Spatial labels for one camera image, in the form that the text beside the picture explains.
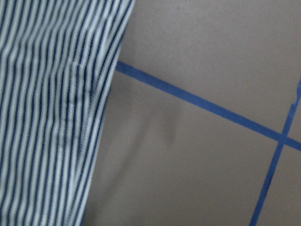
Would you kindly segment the striped polo shirt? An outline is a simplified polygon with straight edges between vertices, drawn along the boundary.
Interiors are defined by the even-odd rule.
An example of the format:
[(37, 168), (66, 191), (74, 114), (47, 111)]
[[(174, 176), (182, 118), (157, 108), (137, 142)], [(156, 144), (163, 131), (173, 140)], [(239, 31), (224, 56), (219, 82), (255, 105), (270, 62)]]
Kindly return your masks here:
[(82, 225), (134, 4), (1, 1), (1, 225)]

